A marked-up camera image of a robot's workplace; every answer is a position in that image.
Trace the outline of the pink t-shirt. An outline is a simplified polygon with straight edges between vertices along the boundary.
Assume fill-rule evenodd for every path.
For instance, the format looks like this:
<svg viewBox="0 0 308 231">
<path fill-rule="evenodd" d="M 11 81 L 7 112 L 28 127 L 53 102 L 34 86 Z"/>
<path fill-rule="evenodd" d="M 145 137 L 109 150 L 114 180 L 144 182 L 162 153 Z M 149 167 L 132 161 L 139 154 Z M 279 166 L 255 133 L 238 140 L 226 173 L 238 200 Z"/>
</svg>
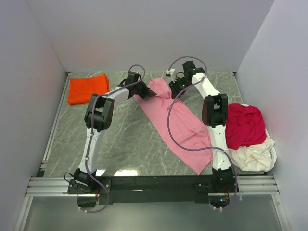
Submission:
<svg viewBox="0 0 308 231">
<path fill-rule="evenodd" d="M 156 93 L 156 96 L 143 100 L 135 95 L 135 101 L 147 115 L 168 148 L 193 172 L 201 174 L 213 159 L 212 150 L 186 151 L 177 146 L 167 129 L 167 115 L 173 102 L 171 89 L 162 78 L 150 80 L 148 87 Z M 194 150 L 211 146 L 211 138 L 206 125 L 180 100 L 177 100 L 172 107 L 169 125 L 173 138 L 181 146 Z"/>
</svg>

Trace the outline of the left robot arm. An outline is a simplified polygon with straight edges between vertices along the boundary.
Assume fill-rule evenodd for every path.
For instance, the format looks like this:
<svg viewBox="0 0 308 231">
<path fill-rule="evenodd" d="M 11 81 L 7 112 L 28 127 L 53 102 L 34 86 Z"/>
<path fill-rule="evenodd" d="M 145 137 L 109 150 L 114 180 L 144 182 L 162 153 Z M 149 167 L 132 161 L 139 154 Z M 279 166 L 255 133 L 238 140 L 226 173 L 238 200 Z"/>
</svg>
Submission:
<svg viewBox="0 0 308 231">
<path fill-rule="evenodd" d="M 107 186 L 96 178 L 100 145 L 105 132 L 112 123 L 116 105 L 134 95 L 144 100 L 156 96 L 156 93 L 142 79 L 140 74 L 129 71 L 127 78 L 122 80 L 114 90 L 91 96 L 84 116 L 87 127 L 85 148 L 78 169 L 71 175 L 73 178 L 68 181 L 68 194 L 98 193 L 100 189 L 109 193 Z"/>
</svg>

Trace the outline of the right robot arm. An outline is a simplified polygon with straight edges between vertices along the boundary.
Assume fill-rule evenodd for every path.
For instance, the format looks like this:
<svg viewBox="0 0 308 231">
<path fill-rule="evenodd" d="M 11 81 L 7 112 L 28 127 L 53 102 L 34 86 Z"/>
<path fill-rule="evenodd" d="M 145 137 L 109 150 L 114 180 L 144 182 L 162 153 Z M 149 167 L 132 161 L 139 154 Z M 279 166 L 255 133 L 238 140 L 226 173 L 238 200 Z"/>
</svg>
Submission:
<svg viewBox="0 0 308 231">
<path fill-rule="evenodd" d="M 206 148 L 185 148 L 173 138 L 170 130 L 170 114 L 173 105 L 178 97 L 185 91 L 195 86 L 204 99 L 202 108 L 202 122 L 207 126 L 210 134 L 211 146 L 209 149 L 213 152 L 212 162 L 212 183 L 214 191 L 220 192 L 229 189 L 236 184 L 236 178 L 233 174 L 233 163 L 229 158 L 226 143 L 226 122 L 228 118 L 228 96 L 220 93 L 207 78 L 206 68 L 197 68 L 193 61 L 186 61 L 183 65 L 184 77 L 177 77 L 177 71 L 169 68 L 166 76 L 170 76 L 172 81 L 169 83 L 173 102 L 167 115 L 167 130 L 172 141 L 180 148 L 187 151 L 201 151 Z"/>
</svg>

